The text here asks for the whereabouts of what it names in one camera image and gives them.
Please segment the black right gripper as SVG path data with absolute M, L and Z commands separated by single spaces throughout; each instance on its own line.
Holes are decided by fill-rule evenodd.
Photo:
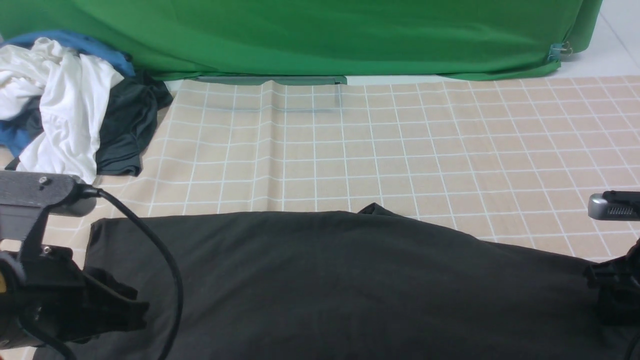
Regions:
M 606 326 L 640 323 L 640 241 L 624 256 L 587 266 L 589 289 L 598 290 L 595 312 Z

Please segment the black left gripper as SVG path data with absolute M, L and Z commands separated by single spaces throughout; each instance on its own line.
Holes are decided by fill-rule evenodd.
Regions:
M 83 271 L 70 248 L 35 258 L 1 252 L 1 349 L 85 344 L 100 335 L 147 326 L 148 301 L 101 268 Z

